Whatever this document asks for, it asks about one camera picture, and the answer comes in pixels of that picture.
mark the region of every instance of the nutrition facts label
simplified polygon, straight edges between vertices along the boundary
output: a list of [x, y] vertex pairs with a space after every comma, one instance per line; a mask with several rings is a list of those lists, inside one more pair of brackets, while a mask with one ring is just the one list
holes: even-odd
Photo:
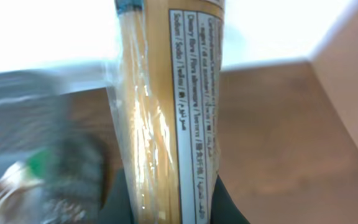
[[186, 224], [209, 221], [221, 29], [221, 20], [212, 15], [170, 11], [182, 223]]

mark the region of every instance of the wooden surface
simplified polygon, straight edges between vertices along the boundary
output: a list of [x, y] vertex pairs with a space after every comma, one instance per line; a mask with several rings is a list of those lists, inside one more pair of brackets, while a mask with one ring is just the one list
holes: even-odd
[[317, 55], [313, 66], [358, 147], [358, 11]]
[[[72, 100], [120, 168], [105, 90]], [[251, 223], [358, 224], [358, 150], [308, 63], [222, 74], [219, 104], [219, 172]]]

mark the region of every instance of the white wall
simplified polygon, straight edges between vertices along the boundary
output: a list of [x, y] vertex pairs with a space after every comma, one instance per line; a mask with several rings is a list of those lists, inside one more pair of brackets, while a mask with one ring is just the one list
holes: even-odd
[[227, 0], [223, 62], [233, 66], [306, 57], [352, 2]]
[[[352, 1], [227, 0], [223, 68], [307, 56]], [[114, 15], [114, 0], [0, 0], [0, 71], [114, 58]]]

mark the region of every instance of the black object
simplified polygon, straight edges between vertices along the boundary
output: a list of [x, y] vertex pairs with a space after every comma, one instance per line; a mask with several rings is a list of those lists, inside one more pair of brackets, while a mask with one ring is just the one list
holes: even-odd
[[[98, 218], [98, 224], [111, 223], [135, 224], [123, 170], [117, 172], [110, 196]], [[249, 224], [248, 220], [234, 205], [221, 178], [218, 176], [212, 196], [211, 224], [227, 223]]]

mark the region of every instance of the clear plastic wrap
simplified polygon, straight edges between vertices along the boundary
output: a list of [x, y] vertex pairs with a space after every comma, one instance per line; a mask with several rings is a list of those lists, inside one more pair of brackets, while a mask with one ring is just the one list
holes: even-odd
[[37, 70], [0, 73], [0, 224], [97, 220], [104, 151], [56, 89]]
[[218, 174], [223, 2], [116, 0], [108, 94], [139, 223], [209, 223]]

